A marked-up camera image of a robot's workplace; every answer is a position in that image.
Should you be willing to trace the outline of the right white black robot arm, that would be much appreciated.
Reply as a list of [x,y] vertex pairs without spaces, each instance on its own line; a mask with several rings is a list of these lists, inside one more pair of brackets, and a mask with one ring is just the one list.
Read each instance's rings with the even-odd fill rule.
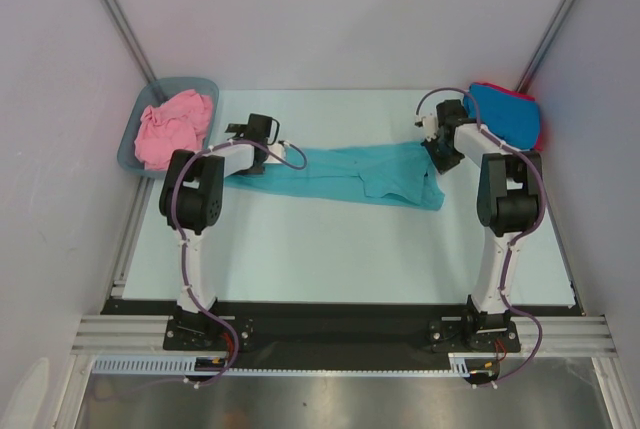
[[484,350],[509,328],[510,289],[526,238],[543,222],[546,198],[541,158],[521,151],[469,117],[460,100],[446,100],[431,116],[415,115],[423,146],[444,174],[465,159],[480,170],[476,213],[485,229],[479,277],[461,325],[463,342]]

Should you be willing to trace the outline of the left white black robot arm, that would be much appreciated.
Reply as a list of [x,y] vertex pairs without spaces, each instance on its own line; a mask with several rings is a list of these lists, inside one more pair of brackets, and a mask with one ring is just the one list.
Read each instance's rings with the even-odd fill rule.
[[198,152],[173,152],[161,190],[159,209],[179,238],[181,289],[172,322],[197,347],[214,346],[221,325],[206,315],[217,300],[203,275],[201,243],[205,231],[217,223],[225,179],[233,175],[261,175],[269,158],[284,156],[278,144],[280,122],[252,113],[244,124],[230,124],[230,138]]

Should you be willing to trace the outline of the teal t shirt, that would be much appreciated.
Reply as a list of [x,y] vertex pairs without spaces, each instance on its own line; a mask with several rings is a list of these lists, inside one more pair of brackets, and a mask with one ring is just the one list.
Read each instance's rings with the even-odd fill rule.
[[417,141],[303,150],[307,166],[269,164],[261,175],[233,175],[225,185],[266,194],[426,211],[442,208],[430,156]]

